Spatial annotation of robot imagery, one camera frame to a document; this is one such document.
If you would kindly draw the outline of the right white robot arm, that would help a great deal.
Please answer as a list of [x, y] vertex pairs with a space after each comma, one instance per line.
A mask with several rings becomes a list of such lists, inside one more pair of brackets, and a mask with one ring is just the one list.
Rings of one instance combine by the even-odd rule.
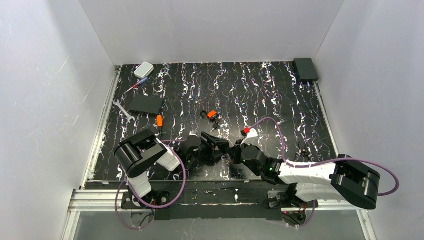
[[359, 161], [283, 161], [266, 156], [259, 147], [242, 140], [227, 154], [234, 164], [245, 165], [269, 184], [290, 185], [289, 197], [302, 202], [337, 200], [365, 210], [377, 207], [381, 175]]

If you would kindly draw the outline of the orange black padlock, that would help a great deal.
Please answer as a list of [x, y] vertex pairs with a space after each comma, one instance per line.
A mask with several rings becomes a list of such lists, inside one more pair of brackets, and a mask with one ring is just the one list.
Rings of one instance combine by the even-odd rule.
[[208, 119], [210, 121], [215, 121], [219, 117], [218, 113], [214, 110], [212, 110], [210, 112], [206, 112], [205, 110], [203, 110], [203, 111], [200, 112], [200, 116], [203, 119]]

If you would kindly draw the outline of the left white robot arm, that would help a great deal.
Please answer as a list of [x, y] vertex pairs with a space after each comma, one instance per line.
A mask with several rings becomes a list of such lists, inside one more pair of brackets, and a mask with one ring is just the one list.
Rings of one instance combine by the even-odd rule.
[[184, 166], [187, 172], [192, 165], [214, 165], [229, 148], [228, 140], [202, 132], [200, 136], [190, 134], [172, 149], [147, 129], [120, 142], [113, 154], [126, 174], [130, 189], [137, 196], [145, 197], [152, 191], [148, 171], [154, 165], [169, 172]]

